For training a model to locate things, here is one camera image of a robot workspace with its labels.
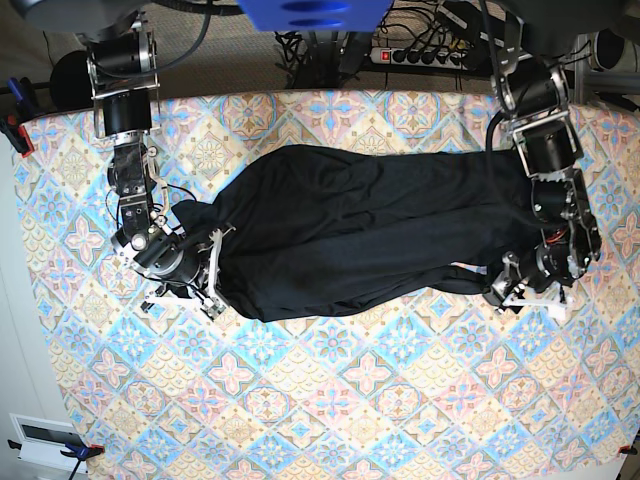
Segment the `robot arm image right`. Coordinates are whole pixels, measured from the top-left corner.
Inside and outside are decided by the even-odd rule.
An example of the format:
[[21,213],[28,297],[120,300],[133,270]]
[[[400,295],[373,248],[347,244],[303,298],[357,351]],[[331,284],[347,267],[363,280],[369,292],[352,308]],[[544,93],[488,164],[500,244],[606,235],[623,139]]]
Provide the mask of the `robot arm image right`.
[[531,303],[526,293],[541,294],[552,285],[565,289],[584,276],[600,258],[602,239],[576,165],[583,149],[570,119],[563,66],[535,60],[517,46],[492,53],[491,60],[500,109],[486,133],[487,166],[494,166],[495,130],[505,124],[531,182],[530,206],[520,208],[505,194],[498,198],[541,240],[523,253],[504,253],[503,269],[484,298],[500,312],[519,312]]

